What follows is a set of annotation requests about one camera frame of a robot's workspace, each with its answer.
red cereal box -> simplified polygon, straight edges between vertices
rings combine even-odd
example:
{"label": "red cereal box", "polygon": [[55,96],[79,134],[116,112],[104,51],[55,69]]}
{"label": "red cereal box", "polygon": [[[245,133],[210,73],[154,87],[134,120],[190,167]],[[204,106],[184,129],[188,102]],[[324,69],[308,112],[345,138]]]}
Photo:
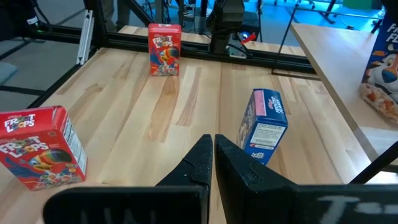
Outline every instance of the red cereal box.
{"label": "red cereal box", "polygon": [[87,156],[62,106],[0,113],[0,161],[30,190],[85,180]]}
{"label": "red cereal box", "polygon": [[148,42],[150,74],[178,75],[181,49],[180,25],[149,24]]}

cereal box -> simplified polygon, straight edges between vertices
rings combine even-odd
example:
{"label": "cereal box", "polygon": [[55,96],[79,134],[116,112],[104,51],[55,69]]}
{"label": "cereal box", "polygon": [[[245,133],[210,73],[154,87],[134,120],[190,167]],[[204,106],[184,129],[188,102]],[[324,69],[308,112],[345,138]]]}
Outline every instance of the cereal box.
{"label": "cereal box", "polygon": [[287,129],[280,94],[254,89],[239,129],[238,146],[267,165]]}
{"label": "cereal box", "polygon": [[398,123],[398,27],[387,11],[359,88],[361,98]]}
{"label": "cereal box", "polygon": [[149,24],[148,42],[150,74],[178,75],[181,49],[180,25]]}
{"label": "cereal box", "polygon": [[30,190],[85,180],[87,156],[61,106],[0,113],[0,161]]}

wooden table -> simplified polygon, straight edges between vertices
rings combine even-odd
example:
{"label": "wooden table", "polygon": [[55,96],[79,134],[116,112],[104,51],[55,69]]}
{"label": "wooden table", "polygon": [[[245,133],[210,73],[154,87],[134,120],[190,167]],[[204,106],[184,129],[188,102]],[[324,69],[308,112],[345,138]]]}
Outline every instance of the wooden table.
{"label": "wooden table", "polygon": [[[146,29],[123,32],[146,34]],[[31,192],[0,166],[0,223],[42,223],[45,201],[67,187],[155,185],[202,134],[221,133],[235,141],[253,88],[280,91],[289,120],[271,169],[298,184],[341,184],[370,163],[320,81],[190,58],[181,59],[180,69],[179,77],[150,77],[147,53],[99,50],[43,105],[69,111],[88,156],[87,180]],[[396,180],[383,174],[373,181]],[[211,191],[210,223],[225,223],[215,175]]]}
{"label": "wooden table", "polygon": [[375,160],[398,141],[398,125],[358,94],[377,35],[294,23],[291,30],[366,154]]}

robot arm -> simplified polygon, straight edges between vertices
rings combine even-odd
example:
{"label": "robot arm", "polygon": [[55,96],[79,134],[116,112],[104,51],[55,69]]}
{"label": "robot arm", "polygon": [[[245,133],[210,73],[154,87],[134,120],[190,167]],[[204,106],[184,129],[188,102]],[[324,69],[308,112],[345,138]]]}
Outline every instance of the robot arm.
{"label": "robot arm", "polygon": [[216,0],[213,11],[206,20],[211,32],[210,52],[226,54],[231,34],[237,33],[242,26],[244,4],[242,0]]}

white label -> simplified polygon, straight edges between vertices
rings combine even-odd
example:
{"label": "white label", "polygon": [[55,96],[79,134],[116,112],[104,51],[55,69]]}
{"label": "white label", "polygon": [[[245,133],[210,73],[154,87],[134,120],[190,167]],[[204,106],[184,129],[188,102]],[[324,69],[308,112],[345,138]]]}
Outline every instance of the white label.
{"label": "white label", "polygon": [[250,143],[275,147],[284,131],[285,127],[282,126],[257,124]]}
{"label": "white label", "polygon": [[35,23],[38,22],[38,21],[39,21],[39,19],[37,18],[37,16],[35,16],[35,17],[31,18],[31,19],[26,20],[26,22],[27,22],[29,25],[35,24]]}
{"label": "white label", "polygon": [[87,155],[81,146],[81,143],[79,141],[79,138],[77,137],[77,134],[73,128],[72,122],[68,118],[66,124],[65,124],[65,129],[63,130],[63,137],[65,138],[66,142],[68,143],[68,146],[76,159],[81,171],[86,174],[86,161],[87,161]]}
{"label": "white label", "polygon": [[257,147],[259,149],[268,149],[268,150],[274,150],[273,147],[270,146],[263,146],[263,145],[257,145],[257,144],[250,144],[251,147]]}

